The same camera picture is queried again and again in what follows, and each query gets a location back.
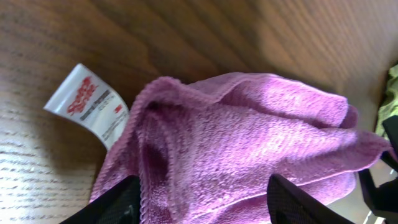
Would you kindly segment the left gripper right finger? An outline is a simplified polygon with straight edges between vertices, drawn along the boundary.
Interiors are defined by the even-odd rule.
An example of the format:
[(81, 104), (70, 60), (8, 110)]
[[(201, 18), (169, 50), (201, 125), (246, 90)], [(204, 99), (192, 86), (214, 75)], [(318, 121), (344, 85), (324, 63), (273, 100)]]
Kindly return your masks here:
[(279, 174), (269, 178), (267, 206), (272, 224), (353, 224)]

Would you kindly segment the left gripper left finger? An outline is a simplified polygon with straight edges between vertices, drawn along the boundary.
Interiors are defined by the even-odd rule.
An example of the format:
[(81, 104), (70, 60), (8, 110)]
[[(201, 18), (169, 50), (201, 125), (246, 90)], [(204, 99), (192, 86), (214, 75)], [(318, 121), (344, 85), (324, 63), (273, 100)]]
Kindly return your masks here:
[(141, 185), (130, 175), (61, 224), (139, 224)]

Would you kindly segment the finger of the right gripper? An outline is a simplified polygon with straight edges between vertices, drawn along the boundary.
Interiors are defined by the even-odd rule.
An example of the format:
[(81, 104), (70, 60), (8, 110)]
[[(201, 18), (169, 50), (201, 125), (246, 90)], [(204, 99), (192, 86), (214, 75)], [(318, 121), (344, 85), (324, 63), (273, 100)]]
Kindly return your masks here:
[(382, 125), (392, 146), (392, 152), (383, 152), (381, 159), (397, 171), (397, 115), (387, 118), (382, 122)]
[(358, 172), (365, 204), (377, 217), (397, 219), (397, 178), (376, 187), (369, 169)]

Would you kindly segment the purple microfiber cloth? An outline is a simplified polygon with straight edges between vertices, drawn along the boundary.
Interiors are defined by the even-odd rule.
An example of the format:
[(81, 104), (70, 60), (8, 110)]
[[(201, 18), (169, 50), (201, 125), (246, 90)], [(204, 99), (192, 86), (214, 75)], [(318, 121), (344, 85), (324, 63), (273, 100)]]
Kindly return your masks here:
[(345, 97), (273, 74), (161, 77), (136, 96), (91, 198), (136, 175), (142, 223), (267, 223), (272, 174), (329, 204), (392, 150), (357, 122)]

